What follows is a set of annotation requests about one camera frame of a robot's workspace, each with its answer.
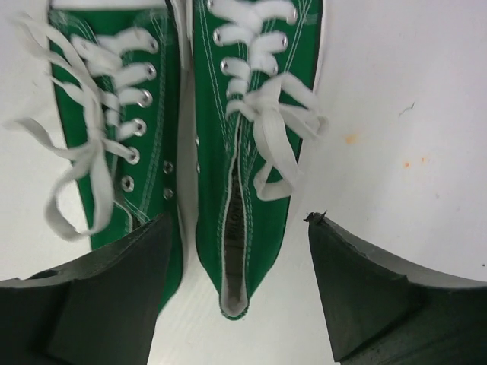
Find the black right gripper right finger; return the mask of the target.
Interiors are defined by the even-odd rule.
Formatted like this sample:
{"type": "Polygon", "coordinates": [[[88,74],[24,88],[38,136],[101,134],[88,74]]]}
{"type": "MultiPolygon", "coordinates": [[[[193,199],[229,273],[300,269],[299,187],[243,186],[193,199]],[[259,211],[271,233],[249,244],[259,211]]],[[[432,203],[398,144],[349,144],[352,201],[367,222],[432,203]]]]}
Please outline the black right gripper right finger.
{"type": "Polygon", "coordinates": [[[325,214],[307,216],[333,359],[341,364],[484,364],[486,284],[415,264],[325,214]]]}

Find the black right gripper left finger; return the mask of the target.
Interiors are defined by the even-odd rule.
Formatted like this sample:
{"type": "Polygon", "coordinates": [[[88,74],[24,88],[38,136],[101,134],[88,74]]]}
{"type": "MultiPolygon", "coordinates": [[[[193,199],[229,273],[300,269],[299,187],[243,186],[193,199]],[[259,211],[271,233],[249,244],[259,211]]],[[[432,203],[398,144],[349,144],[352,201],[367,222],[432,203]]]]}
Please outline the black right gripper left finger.
{"type": "Polygon", "coordinates": [[[171,248],[160,215],[120,240],[1,283],[3,364],[145,364],[171,248]]]}

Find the green canvas sneaker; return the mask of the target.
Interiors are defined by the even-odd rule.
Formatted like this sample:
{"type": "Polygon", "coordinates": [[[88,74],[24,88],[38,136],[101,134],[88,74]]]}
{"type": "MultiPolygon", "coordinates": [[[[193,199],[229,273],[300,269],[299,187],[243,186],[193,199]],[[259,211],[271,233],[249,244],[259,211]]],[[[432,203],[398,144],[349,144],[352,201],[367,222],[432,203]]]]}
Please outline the green canvas sneaker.
{"type": "Polygon", "coordinates": [[[305,177],[302,144],[327,120],[317,96],[324,1],[189,1],[195,81],[196,248],[221,313],[238,320],[274,265],[305,177]]]}
{"type": "Polygon", "coordinates": [[[166,305],[183,276],[180,11],[167,1],[51,1],[45,20],[20,13],[11,23],[27,50],[49,63],[65,146],[35,119],[10,125],[70,163],[50,190],[47,224],[64,240],[86,238],[99,249],[169,216],[166,305]]]}

